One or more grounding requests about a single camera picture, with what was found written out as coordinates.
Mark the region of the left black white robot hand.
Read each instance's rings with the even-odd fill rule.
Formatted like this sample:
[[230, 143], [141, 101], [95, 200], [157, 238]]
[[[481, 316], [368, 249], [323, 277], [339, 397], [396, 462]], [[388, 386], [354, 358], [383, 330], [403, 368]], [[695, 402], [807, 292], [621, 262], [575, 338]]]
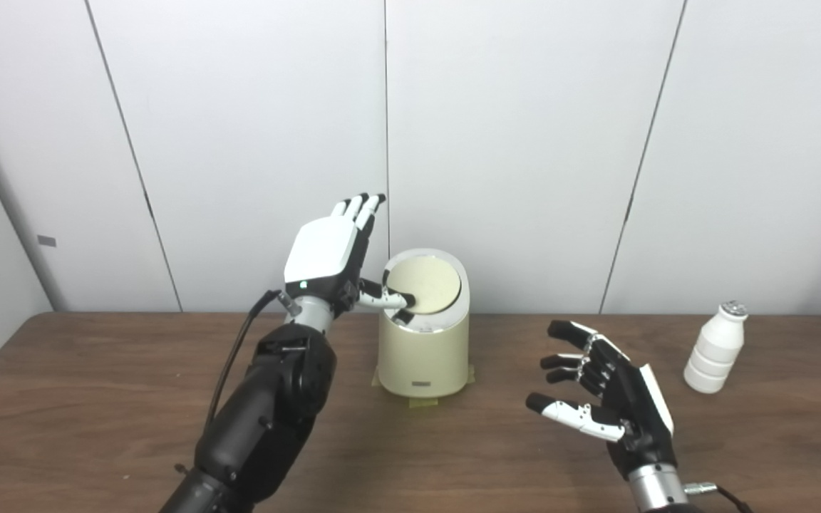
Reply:
[[284, 289], [293, 299], [312, 296], [329, 305], [334, 318], [355, 306], [404, 309], [410, 292], [362, 279], [375, 215], [384, 194], [360, 194], [338, 202], [328, 217], [304, 224], [284, 266]]

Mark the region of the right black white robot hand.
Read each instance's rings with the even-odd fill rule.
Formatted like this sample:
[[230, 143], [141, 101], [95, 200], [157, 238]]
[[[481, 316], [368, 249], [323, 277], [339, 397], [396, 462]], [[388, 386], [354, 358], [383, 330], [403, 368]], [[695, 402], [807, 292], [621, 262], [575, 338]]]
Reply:
[[606, 335], [568, 319], [554, 319], [547, 334], [570, 343], [577, 352], [541, 358], [545, 380], [577, 383], [599, 402], [582, 404], [530, 393], [527, 408], [606, 442], [623, 478], [646, 465], [678, 467], [674, 422], [651, 365], [632, 363]]

